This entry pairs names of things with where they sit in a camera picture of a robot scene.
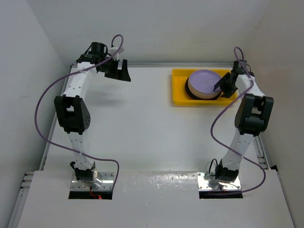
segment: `white table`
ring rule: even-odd
[[[119,161],[113,200],[67,199],[73,153],[50,146],[44,170],[34,175],[19,228],[293,227],[275,171],[266,171],[265,184],[244,199],[199,199],[195,171],[208,170],[209,162],[227,151],[209,133],[222,107],[174,107],[173,68],[129,68],[131,83],[97,74],[85,99],[91,114],[90,154]],[[226,144],[234,136],[238,105],[215,127]],[[51,140],[70,146],[57,123]],[[246,156],[257,161],[255,146]],[[116,170],[111,162],[96,166]],[[241,163],[242,189],[262,177],[259,168]]]

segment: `yellow tray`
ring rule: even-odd
[[[186,93],[185,83],[187,78],[196,70],[200,69],[173,69],[172,70],[172,95],[173,103],[178,106],[199,106],[199,105],[224,105],[227,106],[237,97],[234,93],[230,98],[219,97],[216,100],[193,100]],[[229,70],[209,69],[223,77]]]

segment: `round container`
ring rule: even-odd
[[[211,70],[194,71],[187,79],[185,89],[195,100],[215,100],[220,96],[220,88],[213,90],[221,76]]]

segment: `white wall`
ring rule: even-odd
[[[244,49],[268,0],[27,0],[65,64],[92,41],[125,37],[132,62],[227,62]]]
[[[304,1],[271,0],[247,60],[275,100],[263,134],[296,227],[304,227]]]
[[[45,143],[34,111],[43,90],[66,72],[25,0],[0,1],[0,228],[7,226],[25,171],[39,168]],[[50,91],[40,109],[47,135],[55,109]]]

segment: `purple plate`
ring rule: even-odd
[[[213,90],[214,85],[221,79],[221,76],[211,70],[197,70],[189,77],[190,85],[200,93],[215,94],[220,88]]]

